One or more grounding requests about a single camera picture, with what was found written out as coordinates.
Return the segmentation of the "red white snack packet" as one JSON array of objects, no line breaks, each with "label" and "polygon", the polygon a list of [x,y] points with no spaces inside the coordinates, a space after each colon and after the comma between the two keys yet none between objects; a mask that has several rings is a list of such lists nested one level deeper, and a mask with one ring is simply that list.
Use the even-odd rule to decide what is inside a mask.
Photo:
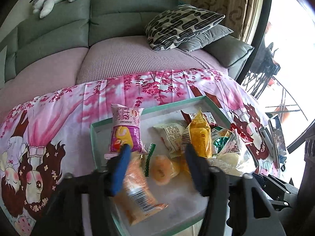
[{"label": "red white snack packet", "polygon": [[[191,121],[196,117],[196,113],[184,113],[182,110],[181,110],[181,113],[182,113],[182,116],[183,116],[183,118],[187,124],[190,124]],[[217,126],[217,122],[214,119],[212,113],[203,112],[202,115],[207,120],[207,122],[211,128],[214,128]]]}]

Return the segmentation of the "grey cushion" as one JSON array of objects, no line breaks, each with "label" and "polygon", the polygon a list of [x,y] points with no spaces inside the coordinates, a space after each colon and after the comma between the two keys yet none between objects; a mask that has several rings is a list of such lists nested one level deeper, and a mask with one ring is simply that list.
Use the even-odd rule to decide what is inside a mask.
[{"label": "grey cushion", "polygon": [[222,25],[216,25],[198,34],[196,37],[193,37],[191,40],[181,43],[177,48],[184,52],[193,52],[232,33],[234,33],[232,29]]}]

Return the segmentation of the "gold clear snack packet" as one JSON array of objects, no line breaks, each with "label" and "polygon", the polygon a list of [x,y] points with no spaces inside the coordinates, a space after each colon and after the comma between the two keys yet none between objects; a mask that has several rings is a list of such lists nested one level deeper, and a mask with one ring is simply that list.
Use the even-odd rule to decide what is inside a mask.
[{"label": "gold clear snack packet", "polygon": [[212,155],[208,162],[211,166],[216,166],[233,176],[251,174],[257,167],[251,152],[236,129],[231,131],[231,136],[220,153]]}]

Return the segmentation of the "pink sofa seat cover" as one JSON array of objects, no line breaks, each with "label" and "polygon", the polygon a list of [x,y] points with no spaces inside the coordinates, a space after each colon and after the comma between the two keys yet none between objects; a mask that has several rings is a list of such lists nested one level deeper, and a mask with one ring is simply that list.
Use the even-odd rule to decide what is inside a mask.
[{"label": "pink sofa seat cover", "polygon": [[61,51],[23,69],[1,89],[1,118],[15,106],[36,96],[76,84],[148,71],[204,68],[228,70],[204,50],[152,50],[144,36],[112,38]]}]

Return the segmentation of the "cream orange biscuit packet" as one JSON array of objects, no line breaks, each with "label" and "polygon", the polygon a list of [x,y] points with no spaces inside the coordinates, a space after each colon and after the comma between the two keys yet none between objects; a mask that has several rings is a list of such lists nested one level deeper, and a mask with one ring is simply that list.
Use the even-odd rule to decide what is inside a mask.
[{"label": "cream orange biscuit packet", "polygon": [[122,190],[114,197],[115,203],[124,212],[130,225],[166,209],[151,193],[141,167],[139,154],[132,154],[123,180]]}]

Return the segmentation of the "grey sofa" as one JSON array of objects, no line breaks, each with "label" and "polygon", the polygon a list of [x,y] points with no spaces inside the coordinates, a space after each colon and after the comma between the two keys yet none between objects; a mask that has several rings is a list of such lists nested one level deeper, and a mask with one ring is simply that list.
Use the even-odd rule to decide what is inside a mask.
[{"label": "grey sofa", "polygon": [[[57,4],[44,19],[32,15],[1,42],[1,84],[14,79],[30,64],[61,51],[89,49],[118,37],[146,37],[147,24],[177,5],[179,0],[77,0]],[[253,47],[229,34],[200,50],[227,70],[239,70]]]}]

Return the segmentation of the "purple swiss roll packet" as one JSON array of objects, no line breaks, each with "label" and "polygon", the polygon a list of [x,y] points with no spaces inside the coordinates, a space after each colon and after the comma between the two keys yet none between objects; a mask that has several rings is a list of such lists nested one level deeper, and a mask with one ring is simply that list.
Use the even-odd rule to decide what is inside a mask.
[{"label": "purple swiss roll packet", "polygon": [[126,107],[121,104],[112,104],[112,132],[109,151],[104,154],[105,159],[115,157],[120,149],[127,144],[131,152],[146,153],[140,138],[140,117],[143,108]]}]

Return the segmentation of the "teal shallow tray box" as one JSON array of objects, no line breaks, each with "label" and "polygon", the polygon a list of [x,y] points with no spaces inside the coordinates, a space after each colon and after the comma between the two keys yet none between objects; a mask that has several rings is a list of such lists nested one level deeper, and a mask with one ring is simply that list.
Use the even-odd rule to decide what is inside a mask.
[{"label": "teal shallow tray box", "polygon": [[180,167],[181,159],[170,153],[155,125],[179,124],[186,126],[183,113],[209,112],[221,127],[230,122],[207,96],[144,109],[140,117],[140,136],[145,146],[155,145],[149,162],[146,182],[153,196],[167,208],[130,223],[124,208],[131,203],[124,194],[113,199],[112,216],[119,235],[190,235],[193,225],[200,225],[206,211],[207,198],[194,188],[189,174]]}]

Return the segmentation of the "patterned beige curtain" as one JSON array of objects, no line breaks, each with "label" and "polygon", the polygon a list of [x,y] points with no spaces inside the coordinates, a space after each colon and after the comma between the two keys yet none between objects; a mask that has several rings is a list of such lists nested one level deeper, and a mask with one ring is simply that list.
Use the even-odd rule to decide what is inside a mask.
[{"label": "patterned beige curtain", "polygon": [[225,15],[221,24],[233,30],[233,36],[248,41],[259,0],[191,0],[191,4]]}]

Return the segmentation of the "black white patterned pillow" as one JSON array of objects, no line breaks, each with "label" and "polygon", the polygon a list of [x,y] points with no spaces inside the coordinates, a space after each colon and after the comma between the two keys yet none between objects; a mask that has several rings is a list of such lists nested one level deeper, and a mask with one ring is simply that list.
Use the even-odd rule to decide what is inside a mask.
[{"label": "black white patterned pillow", "polygon": [[216,26],[225,15],[199,9],[189,4],[155,16],[146,26],[145,34],[152,50],[174,49]]}]

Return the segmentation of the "yellow bread snack bag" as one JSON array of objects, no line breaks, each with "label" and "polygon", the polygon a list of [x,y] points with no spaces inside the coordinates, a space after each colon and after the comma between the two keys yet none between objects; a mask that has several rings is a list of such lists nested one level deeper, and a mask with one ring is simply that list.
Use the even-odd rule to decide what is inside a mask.
[{"label": "yellow bread snack bag", "polygon": [[182,133],[181,154],[185,153],[188,144],[192,144],[198,156],[210,158],[212,156],[211,128],[199,110]]}]

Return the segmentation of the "white cream snack packet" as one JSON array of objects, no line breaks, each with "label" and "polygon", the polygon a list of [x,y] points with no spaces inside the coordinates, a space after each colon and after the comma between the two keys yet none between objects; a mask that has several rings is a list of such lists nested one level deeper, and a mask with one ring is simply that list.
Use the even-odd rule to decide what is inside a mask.
[{"label": "white cream snack packet", "polygon": [[158,124],[153,128],[162,138],[170,158],[179,157],[181,155],[182,134],[186,128],[179,123]]}]

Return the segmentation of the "round yellow pastry packet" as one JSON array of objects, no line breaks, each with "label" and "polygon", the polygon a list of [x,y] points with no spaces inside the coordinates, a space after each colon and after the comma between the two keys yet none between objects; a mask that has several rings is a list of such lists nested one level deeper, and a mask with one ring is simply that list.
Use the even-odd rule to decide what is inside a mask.
[{"label": "round yellow pastry packet", "polygon": [[179,172],[179,164],[167,156],[154,156],[150,162],[149,175],[157,185],[168,184]]}]

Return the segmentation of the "silver green snack packet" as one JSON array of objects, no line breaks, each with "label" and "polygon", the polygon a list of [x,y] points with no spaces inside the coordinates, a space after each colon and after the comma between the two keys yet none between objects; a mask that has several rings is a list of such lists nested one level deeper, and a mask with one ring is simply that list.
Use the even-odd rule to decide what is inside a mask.
[{"label": "silver green snack packet", "polygon": [[231,131],[223,127],[216,126],[211,130],[212,153],[220,153],[231,136]]}]

